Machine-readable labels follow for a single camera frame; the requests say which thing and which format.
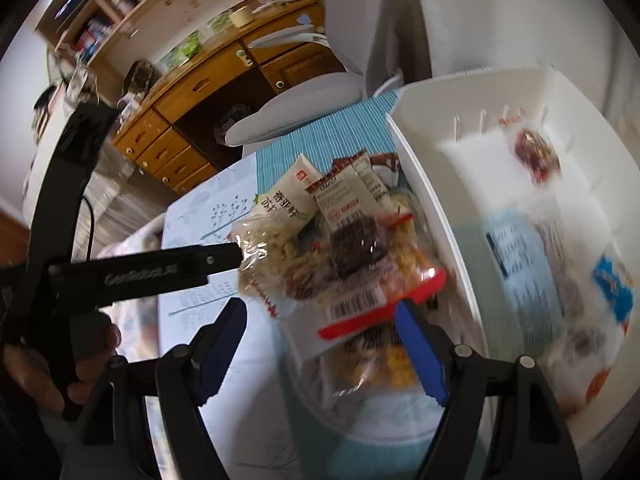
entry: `white plastic basket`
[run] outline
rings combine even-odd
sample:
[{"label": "white plastic basket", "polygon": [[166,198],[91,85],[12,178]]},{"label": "white plastic basket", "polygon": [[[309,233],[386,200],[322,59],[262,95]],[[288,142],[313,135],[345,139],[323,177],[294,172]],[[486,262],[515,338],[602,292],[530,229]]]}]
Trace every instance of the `white plastic basket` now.
[{"label": "white plastic basket", "polygon": [[[543,125],[562,176],[539,188],[511,154],[498,119],[526,110]],[[615,131],[561,73],[543,68],[446,76],[404,88],[387,117],[402,168],[425,209],[438,256],[456,274],[487,353],[472,283],[451,226],[469,224],[537,194],[556,196],[564,245],[590,272],[613,244],[640,283],[640,171]],[[584,477],[600,478],[640,419],[638,309],[596,399],[569,420]]]}]

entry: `wooden desk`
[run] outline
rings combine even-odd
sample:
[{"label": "wooden desk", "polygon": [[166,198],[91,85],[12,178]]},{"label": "wooden desk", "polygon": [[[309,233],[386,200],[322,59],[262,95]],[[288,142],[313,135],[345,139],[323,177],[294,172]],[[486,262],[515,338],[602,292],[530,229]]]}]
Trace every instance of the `wooden desk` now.
[{"label": "wooden desk", "polygon": [[329,49],[314,43],[247,48],[256,38],[300,25],[305,14],[323,30],[322,0],[300,0],[270,7],[249,25],[210,40],[156,83],[120,129],[116,149],[179,194],[239,160],[241,149],[216,144],[212,129],[234,102],[249,101],[255,112],[292,86],[344,70]]}]

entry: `finger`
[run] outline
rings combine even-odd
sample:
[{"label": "finger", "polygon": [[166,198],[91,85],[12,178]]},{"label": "finger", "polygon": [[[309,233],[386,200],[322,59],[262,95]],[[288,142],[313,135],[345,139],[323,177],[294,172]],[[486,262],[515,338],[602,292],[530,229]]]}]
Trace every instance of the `finger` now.
[{"label": "finger", "polygon": [[40,404],[56,412],[65,409],[65,401],[51,377],[20,346],[4,346],[4,366],[22,390]]},{"label": "finger", "polygon": [[108,350],[115,350],[122,343],[122,333],[117,325],[111,324],[107,327],[104,335],[104,344]]},{"label": "finger", "polygon": [[116,355],[115,350],[105,350],[99,354],[78,361],[76,364],[76,375],[78,375],[78,379],[90,383],[96,381],[97,378],[100,377],[106,362],[114,355]]},{"label": "finger", "polygon": [[66,392],[68,393],[71,402],[78,406],[82,406],[89,400],[91,390],[94,389],[94,386],[95,383],[71,383],[66,388]]}]

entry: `wooden drawer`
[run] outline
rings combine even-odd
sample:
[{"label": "wooden drawer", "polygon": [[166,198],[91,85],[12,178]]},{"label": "wooden drawer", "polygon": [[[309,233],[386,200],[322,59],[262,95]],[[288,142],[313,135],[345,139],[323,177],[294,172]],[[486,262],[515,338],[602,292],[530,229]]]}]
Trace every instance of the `wooden drawer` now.
[{"label": "wooden drawer", "polygon": [[[304,7],[303,9],[290,12],[286,16],[273,20],[260,28],[256,28],[253,32],[243,36],[242,42],[245,45],[248,45],[253,40],[257,40],[258,38],[271,34],[272,32],[276,32],[277,30],[303,25],[303,23],[298,22],[298,18],[303,14],[310,17],[311,22],[316,27],[324,27],[324,10],[322,10],[320,4],[313,4],[308,7]],[[259,64],[262,64],[288,50],[291,50],[292,48],[296,48],[298,45],[299,43],[289,43],[285,45],[270,46],[268,48],[250,48],[249,52]]]},{"label": "wooden drawer", "polygon": [[156,177],[167,184],[167,186],[175,187],[206,163],[207,161],[204,160],[196,150],[189,146],[165,164],[156,173]]},{"label": "wooden drawer", "polygon": [[206,166],[200,168],[198,171],[188,176],[185,180],[183,180],[180,184],[174,187],[174,190],[180,194],[184,195],[185,193],[190,192],[194,187],[199,186],[205,180],[209,180],[212,176],[218,173],[218,170],[214,168],[212,165],[207,164]]},{"label": "wooden drawer", "polygon": [[262,65],[260,70],[278,94],[319,75],[345,71],[334,53],[317,43],[290,50]]},{"label": "wooden drawer", "polygon": [[169,123],[150,108],[117,140],[115,147],[131,160],[136,160],[168,127]]},{"label": "wooden drawer", "polygon": [[156,139],[156,142],[142,152],[142,155],[136,159],[136,164],[142,166],[149,173],[156,174],[160,168],[188,145],[189,143],[173,128],[169,128]]},{"label": "wooden drawer", "polygon": [[213,92],[249,70],[236,53],[244,50],[240,43],[232,43],[207,59],[172,86],[155,104],[158,112],[173,123],[204,101]]}]

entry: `screw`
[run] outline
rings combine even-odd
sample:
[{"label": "screw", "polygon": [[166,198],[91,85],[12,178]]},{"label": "screw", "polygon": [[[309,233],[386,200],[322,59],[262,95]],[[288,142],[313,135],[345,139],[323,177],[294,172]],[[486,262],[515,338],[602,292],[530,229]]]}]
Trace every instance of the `screw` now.
[{"label": "screw", "polygon": [[458,357],[471,357],[473,350],[467,345],[456,345],[454,348]]},{"label": "screw", "polygon": [[124,364],[124,357],[116,355],[109,359],[109,366],[111,368],[120,368]]},{"label": "screw", "polygon": [[528,355],[523,355],[520,358],[520,364],[525,368],[528,368],[529,370],[536,366],[536,362],[534,361],[533,357],[529,357]]},{"label": "screw", "polygon": [[178,345],[173,350],[171,350],[171,353],[175,357],[184,357],[189,353],[189,345]]}]

